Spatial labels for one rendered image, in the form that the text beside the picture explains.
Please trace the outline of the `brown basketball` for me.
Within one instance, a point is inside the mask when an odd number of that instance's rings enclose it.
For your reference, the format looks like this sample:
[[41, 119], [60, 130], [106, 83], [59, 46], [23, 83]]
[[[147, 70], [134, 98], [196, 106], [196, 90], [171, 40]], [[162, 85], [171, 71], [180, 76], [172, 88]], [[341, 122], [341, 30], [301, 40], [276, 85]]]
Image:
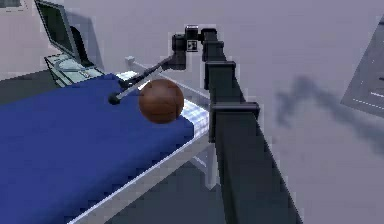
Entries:
[[138, 102], [140, 112], [146, 119], [156, 124], [167, 124], [181, 115], [184, 95], [174, 82], [156, 79], [140, 90]]

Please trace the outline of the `grey open laptop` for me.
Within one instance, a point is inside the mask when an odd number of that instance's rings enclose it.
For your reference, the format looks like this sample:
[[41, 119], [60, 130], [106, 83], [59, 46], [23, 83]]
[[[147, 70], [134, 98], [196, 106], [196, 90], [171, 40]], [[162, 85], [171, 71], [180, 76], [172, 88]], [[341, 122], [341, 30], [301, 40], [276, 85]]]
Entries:
[[65, 8], [46, 0], [34, 0], [50, 43], [60, 54], [44, 58], [53, 80], [60, 87], [103, 76], [89, 59], [80, 31], [71, 26]]

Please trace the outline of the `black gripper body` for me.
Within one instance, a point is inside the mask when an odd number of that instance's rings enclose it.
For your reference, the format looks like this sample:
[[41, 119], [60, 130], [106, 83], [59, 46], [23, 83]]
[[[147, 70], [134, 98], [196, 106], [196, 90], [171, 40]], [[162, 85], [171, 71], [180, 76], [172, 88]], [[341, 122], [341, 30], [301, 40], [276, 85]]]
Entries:
[[174, 70], [186, 69], [186, 39], [184, 34], [172, 36], [172, 60], [171, 68]]

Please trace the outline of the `grey flat panel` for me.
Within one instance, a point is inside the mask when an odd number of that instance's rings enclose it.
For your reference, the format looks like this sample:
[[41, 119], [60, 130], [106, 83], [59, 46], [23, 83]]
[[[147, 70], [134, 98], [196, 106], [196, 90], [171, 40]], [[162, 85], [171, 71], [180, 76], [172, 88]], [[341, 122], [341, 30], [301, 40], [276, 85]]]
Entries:
[[384, 15], [378, 22], [341, 103], [384, 118]]

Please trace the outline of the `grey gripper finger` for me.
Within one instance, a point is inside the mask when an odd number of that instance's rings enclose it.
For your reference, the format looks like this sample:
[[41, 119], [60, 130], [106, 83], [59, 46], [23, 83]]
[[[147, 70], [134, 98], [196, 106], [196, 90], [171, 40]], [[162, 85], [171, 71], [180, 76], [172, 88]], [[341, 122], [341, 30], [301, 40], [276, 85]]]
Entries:
[[128, 80], [120, 80], [120, 81], [118, 81], [118, 83], [119, 83], [121, 88], [128, 89], [128, 88], [132, 87], [133, 85], [135, 85], [135, 84], [139, 83], [140, 81], [142, 81], [144, 78], [146, 78], [147, 76], [152, 74], [158, 68], [165, 68], [165, 67], [167, 67], [171, 60], [172, 60], [172, 57], [169, 56], [169, 57], [163, 59], [162, 61], [160, 61], [159, 63], [157, 63], [156, 65], [154, 65], [154, 66], [152, 66], [150, 68], [146, 68], [139, 75], [135, 75], [132, 78], [129, 78]]
[[[143, 86], [144, 84], [146, 84], [149, 80], [150, 80], [150, 76], [151, 75], [155, 75], [155, 74], [159, 74], [163, 71], [162, 68], [158, 68], [156, 71], [154, 71], [152, 74], [150, 74], [149, 76], [147, 76], [146, 78], [144, 78], [142, 81], [140, 81], [139, 83], [133, 85], [132, 87], [128, 88], [128, 89], [123, 89], [121, 88], [121, 91], [120, 92], [113, 92], [109, 95], [108, 97], [108, 102], [112, 105], [117, 105], [120, 103], [120, 101], [125, 97], [127, 96], [130, 92], [134, 91], [134, 90], [137, 90], [140, 86]], [[117, 75], [117, 77], [119, 78], [118, 81], [120, 80], [128, 80], [129, 78], [132, 78], [133, 76], [135, 75], [139, 75], [141, 72], [135, 72], [135, 71], [127, 71], [127, 72], [123, 72], [123, 73], [119, 73]]]

